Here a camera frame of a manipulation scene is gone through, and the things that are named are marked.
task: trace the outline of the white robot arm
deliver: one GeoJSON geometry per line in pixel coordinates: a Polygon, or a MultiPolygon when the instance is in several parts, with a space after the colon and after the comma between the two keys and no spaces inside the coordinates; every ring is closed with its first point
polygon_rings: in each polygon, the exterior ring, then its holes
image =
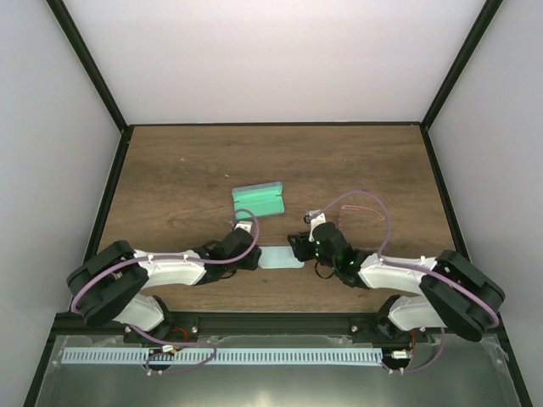
{"type": "Polygon", "coordinates": [[[222,241],[181,253],[148,253],[132,249],[126,241],[115,242],[68,277],[74,295],[71,308],[89,326],[118,321],[163,337],[170,328],[164,323],[168,309],[160,298],[139,292],[166,284],[207,284],[238,269],[256,270],[261,250],[250,233],[251,222],[239,221],[222,241]],[[92,282],[98,276],[103,278],[92,282]]]}
{"type": "Polygon", "coordinates": [[[352,248],[325,215],[305,218],[310,231],[289,235],[299,261],[314,259],[350,287],[392,288],[396,295],[378,312],[381,331],[391,337],[414,328],[443,327],[471,341],[497,324],[504,292],[459,253],[438,257],[395,259],[352,248]]]}

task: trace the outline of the wooden tabletop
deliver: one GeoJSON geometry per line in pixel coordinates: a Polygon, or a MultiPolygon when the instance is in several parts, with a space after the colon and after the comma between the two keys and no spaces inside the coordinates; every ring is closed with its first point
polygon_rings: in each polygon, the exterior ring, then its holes
{"type": "MultiPolygon", "coordinates": [[[[303,216],[344,192],[369,191],[393,222],[385,253],[437,255],[453,248],[417,126],[150,126],[134,130],[100,247],[125,239],[150,252],[183,251],[229,231],[232,189],[281,181],[285,214],[260,220],[259,245],[288,245],[303,216]]],[[[386,230],[378,206],[352,197],[342,224],[356,247],[376,248],[386,230]]],[[[327,212],[337,223],[339,205],[327,212]]],[[[302,269],[241,270],[231,279],[155,287],[170,309],[206,311],[375,311],[391,290],[362,290],[302,269]]]]}

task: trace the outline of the purple cable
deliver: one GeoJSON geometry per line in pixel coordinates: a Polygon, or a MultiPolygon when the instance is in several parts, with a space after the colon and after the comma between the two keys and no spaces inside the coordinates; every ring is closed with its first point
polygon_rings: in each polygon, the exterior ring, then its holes
{"type": "Polygon", "coordinates": [[[350,195],[365,195],[367,197],[373,198],[373,200],[375,200],[379,204],[379,206],[381,207],[381,209],[384,212],[384,217],[385,217],[385,219],[387,221],[387,234],[386,234],[386,237],[383,240],[383,243],[381,243],[381,246],[379,247],[379,249],[377,251],[377,255],[380,258],[380,260],[383,262],[384,265],[390,265],[392,267],[401,267],[401,268],[405,268],[405,269],[411,269],[411,270],[414,270],[414,271],[420,271],[420,272],[422,272],[424,274],[428,274],[429,276],[431,276],[433,278],[441,280],[442,282],[448,284],[450,287],[457,290],[460,294],[463,294],[464,296],[466,296],[469,299],[471,299],[472,301],[474,301],[474,303],[476,303],[479,307],[484,309],[484,311],[492,319],[492,325],[490,325],[490,328],[495,328],[496,326],[500,325],[500,319],[498,318],[497,313],[494,312],[494,310],[485,301],[478,298],[473,293],[470,293],[466,288],[462,287],[460,284],[458,284],[458,283],[456,283],[456,282],[454,282],[452,280],[449,280],[447,277],[442,276],[440,273],[436,273],[435,271],[431,271],[430,269],[426,269],[426,268],[421,267],[419,265],[408,265],[408,264],[403,264],[403,263],[396,263],[394,261],[387,260],[386,258],[383,257],[383,250],[387,246],[387,244],[389,244],[390,234],[392,232],[392,221],[390,220],[389,211],[386,209],[386,207],[381,202],[381,200],[379,198],[377,198],[375,195],[373,195],[372,193],[369,193],[369,192],[366,192],[366,191],[351,191],[351,192],[344,193],[340,197],[334,199],[326,208],[316,212],[311,217],[311,219],[314,219],[318,215],[323,214],[325,211],[330,209],[331,206],[335,205],[340,200],[349,197],[350,195]]]}
{"type": "MultiPolygon", "coordinates": [[[[417,373],[418,371],[421,371],[423,369],[426,369],[427,367],[430,367],[431,365],[433,365],[437,361],[437,359],[439,359],[439,357],[443,353],[443,349],[445,349],[445,329],[444,328],[440,328],[440,329],[441,329],[441,344],[439,345],[439,349],[438,349],[437,354],[435,354],[435,356],[432,359],[430,359],[428,362],[426,362],[424,365],[420,365],[420,366],[416,367],[415,369],[410,369],[408,371],[404,371],[402,374],[417,373]]],[[[387,371],[394,371],[394,369],[390,369],[383,362],[381,362],[381,365],[387,371]]]]}
{"type": "MultiPolygon", "coordinates": [[[[247,254],[251,252],[251,250],[255,247],[256,241],[258,240],[258,237],[260,235],[260,225],[258,223],[258,220],[256,219],[255,214],[253,214],[248,209],[237,209],[234,214],[237,214],[238,212],[245,212],[251,216],[253,219],[253,222],[255,223],[255,237],[253,238],[253,242],[249,245],[247,250],[245,250],[243,253],[241,253],[239,256],[233,257],[231,259],[226,260],[211,260],[211,259],[200,259],[197,257],[186,257],[182,254],[161,254],[161,255],[155,255],[152,257],[153,260],[186,260],[186,261],[193,261],[194,263],[204,263],[206,265],[228,265],[230,263],[235,263],[238,260],[241,260],[243,257],[245,257],[247,254]]],[[[81,301],[81,298],[92,288],[96,283],[103,280],[106,276],[109,276],[111,273],[115,273],[116,271],[122,269],[123,267],[126,267],[128,265],[133,265],[135,263],[144,261],[149,261],[148,256],[143,257],[136,257],[134,259],[129,259],[125,261],[121,261],[120,263],[116,265],[112,265],[108,269],[102,271],[101,273],[97,274],[91,281],[89,281],[87,284],[83,286],[81,290],[74,296],[71,302],[70,310],[71,312],[75,314],[80,314],[79,310],[77,309],[77,305],[81,301]]]]}
{"type": "MultiPolygon", "coordinates": [[[[203,365],[205,365],[206,363],[212,361],[217,356],[217,347],[212,343],[168,342],[168,341],[163,341],[162,339],[158,339],[156,337],[150,336],[143,329],[138,328],[137,326],[131,325],[131,327],[135,332],[140,334],[142,337],[144,337],[148,341],[155,342],[155,343],[157,343],[159,345],[171,345],[171,346],[176,346],[178,348],[180,348],[180,347],[183,347],[183,348],[192,347],[192,348],[212,348],[213,349],[213,353],[210,356],[208,356],[205,360],[202,360],[201,362],[196,363],[194,365],[190,365],[189,367],[186,367],[184,369],[178,369],[178,370],[175,370],[175,371],[163,371],[162,372],[163,375],[172,375],[172,374],[176,374],[176,373],[183,373],[183,372],[186,372],[186,371],[193,371],[194,369],[198,369],[198,368],[202,367],[203,365]]],[[[152,371],[151,367],[149,366],[149,363],[151,362],[151,360],[161,356],[162,354],[168,354],[168,353],[159,352],[157,354],[152,354],[151,356],[148,357],[148,359],[145,361],[145,368],[147,369],[147,371],[152,371]]]]}
{"type": "MultiPolygon", "coordinates": [[[[227,265],[227,264],[234,263],[234,262],[242,259],[247,254],[249,254],[250,251],[255,247],[256,241],[258,240],[258,237],[260,235],[260,225],[258,223],[258,220],[256,219],[255,214],[253,214],[250,210],[248,210],[248,209],[237,209],[236,211],[234,211],[234,215],[237,214],[238,212],[245,212],[245,213],[249,214],[251,216],[253,222],[255,223],[255,237],[253,238],[253,242],[249,245],[247,250],[245,250],[239,256],[236,256],[236,257],[231,258],[231,259],[225,259],[225,260],[211,260],[211,259],[200,259],[200,258],[195,258],[195,257],[185,257],[184,255],[181,255],[181,254],[162,254],[162,255],[156,255],[152,259],[154,259],[154,260],[179,259],[179,260],[184,260],[184,261],[193,261],[193,262],[197,262],[197,263],[204,263],[204,264],[207,264],[207,265],[227,265]]],[[[144,256],[144,257],[137,257],[135,259],[129,259],[129,260],[121,261],[120,263],[118,263],[116,265],[112,265],[108,269],[106,269],[106,270],[102,271],[101,273],[97,274],[93,279],[91,279],[91,281],[89,281],[87,284],[85,284],[85,286],[83,286],[83,288],[81,290],[79,290],[79,292],[74,296],[74,298],[72,299],[72,302],[71,302],[71,306],[70,306],[71,312],[73,312],[75,314],[80,314],[79,310],[77,309],[77,305],[81,301],[81,298],[88,292],[88,290],[90,290],[92,287],[94,287],[94,285],[96,283],[103,280],[106,276],[109,276],[111,273],[115,273],[116,271],[122,269],[123,267],[139,263],[140,261],[142,261],[142,262],[143,261],[149,261],[149,257],[144,256]]],[[[151,335],[147,334],[144,330],[140,329],[137,326],[131,325],[131,327],[132,327],[132,329],[134,331],[136,331],[142,337],[146,338],[147,340],[149,340],[151,342],[157,343],[159,345],[171,345],[171,346],[177,346],[177,347],[209,347],[209,348],[213,348],[213,353],[206,360],[203,360],[203,361],[201,361],[201,362],[199,362],[199,363],[197,363],[195,365],[191,365],[186,369],[180,369],[178,371],[165,372],[166,374],[180,373],[180,372],[184,372],[184,371],[192,371],[194,369],[198,369],[199,367],[201,367],[201,366],[205,365],[206,363],[208,363],[210,360],[214,359],[216,357],[216,355],[217,355],[217,347],[215,345],[211,345],[211,344],[208,344],[208,343],[196,343],[196,342],[167,342],[167,341],[163,341],[161,339],[158,339],[156,337],[152,337],[151,335]]],[[[149,362],[153,359],[153,357],[156,357],[156,356],[152,355],[151,357],[149,357],[147,359],[145,365],[146,365],[146,368],[148,370],[149,370],[149,362]]]]}

